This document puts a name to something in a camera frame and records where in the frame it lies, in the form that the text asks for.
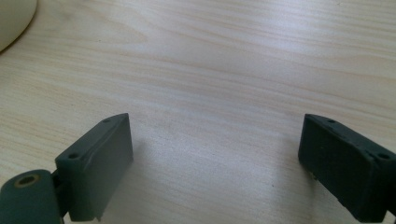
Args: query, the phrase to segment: light wooden surface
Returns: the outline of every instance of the light wooden surface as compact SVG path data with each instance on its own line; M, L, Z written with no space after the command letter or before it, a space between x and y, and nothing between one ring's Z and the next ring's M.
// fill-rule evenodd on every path
M0 53L0 184L53 171L94 124L127 112L134 164L102 223L357 223L299 164L300 134L313 113L396 150L395 11L40 0Z

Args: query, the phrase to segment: white object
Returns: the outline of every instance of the white object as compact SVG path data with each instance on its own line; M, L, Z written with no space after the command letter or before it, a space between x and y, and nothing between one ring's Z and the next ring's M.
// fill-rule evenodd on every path
M37 0L0 0L0 50L11 44L35 15Z

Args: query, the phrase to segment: mounting hole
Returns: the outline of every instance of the mounting hole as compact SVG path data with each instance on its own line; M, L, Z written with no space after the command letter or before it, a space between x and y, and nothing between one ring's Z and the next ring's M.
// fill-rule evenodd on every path
M389 160L390 159L390 156L388 156L386 154L383 154L383 153L379 153L378 157L381 158L381 159L384 159L384 160Z
M77 157L78 157L77 153L72 153L72 154L69 155L69 159L75 159Z
M39 179L39 175L26 175L15 181L15 188L22 189L33 185Z

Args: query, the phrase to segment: screw hole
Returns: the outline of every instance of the screw hole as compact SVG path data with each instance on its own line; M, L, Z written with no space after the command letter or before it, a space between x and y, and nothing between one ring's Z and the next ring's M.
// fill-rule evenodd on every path
M382 153L379 153L378 157L381 158L381 159L384 159L384 160L389 160L390 159L390 156L388 156L386 154L382 154Z
M72 153L72 154L69 155L69 159L75 159L77 157L78 157L77 153Z
M38 175L26 175L18 179L15 182L14 186L18 189L26 188L28 186L33 185L38 180L38 178L39 178Z

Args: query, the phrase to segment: wooden table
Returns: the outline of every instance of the wooden table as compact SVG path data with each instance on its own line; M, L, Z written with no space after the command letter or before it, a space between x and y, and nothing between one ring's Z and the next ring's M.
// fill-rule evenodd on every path
M355 223L298 162L301 129L319 114L396 150L395 10L40 0L0 53L0 184L53 171L94 124L127 112L134 163L101 223Z

